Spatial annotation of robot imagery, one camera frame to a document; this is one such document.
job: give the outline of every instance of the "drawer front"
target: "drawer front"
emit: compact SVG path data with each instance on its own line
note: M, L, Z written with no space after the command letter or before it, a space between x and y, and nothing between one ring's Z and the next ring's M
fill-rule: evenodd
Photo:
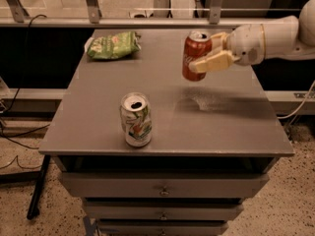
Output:
M255 175L158 175L62 173L74 197L94 198L251 198L268 182Z
M160 199L146 202L84 202L89 217L107 219L151 220L233 220L242 211L242 205L212 205L194 203L164 203Z
M226 223L215 222L151 222L141 220L130 221L98 221L97 226L109 235L147 235L147 236L212 236L222 235L227 229Z

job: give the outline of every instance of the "chip bag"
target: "chip bag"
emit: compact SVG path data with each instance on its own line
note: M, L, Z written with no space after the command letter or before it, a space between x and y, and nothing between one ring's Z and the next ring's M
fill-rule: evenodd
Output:
M93 59L119 59L141 49L134 31L92 39L88 55Z

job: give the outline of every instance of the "silver soda can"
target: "silver soda can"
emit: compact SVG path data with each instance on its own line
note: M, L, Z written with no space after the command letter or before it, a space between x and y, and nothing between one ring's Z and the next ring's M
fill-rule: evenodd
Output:
M132 147L146 145L152 137L151 108L139 92L130 92L121 99L121 126L126 142Z

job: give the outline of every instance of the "table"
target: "table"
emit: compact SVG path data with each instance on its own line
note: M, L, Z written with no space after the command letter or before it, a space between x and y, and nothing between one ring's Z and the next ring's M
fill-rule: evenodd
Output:
M137 29L142 50L119 61L84 55L40 146L109 235L221 235L294 155L251 67L181 76L189 31ZM153 138L140 148L126 144L119 115L132 91L152 107Z

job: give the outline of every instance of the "can lid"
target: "can lid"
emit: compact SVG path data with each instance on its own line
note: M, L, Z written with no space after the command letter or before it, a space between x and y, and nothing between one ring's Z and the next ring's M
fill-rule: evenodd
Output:
M127 111L137 112L147 106L147 99L139 92L130 92L122 98L121 105Z
M190 32L189 37L198 42L206 42L210 39L210 34L206 31L193 30Z

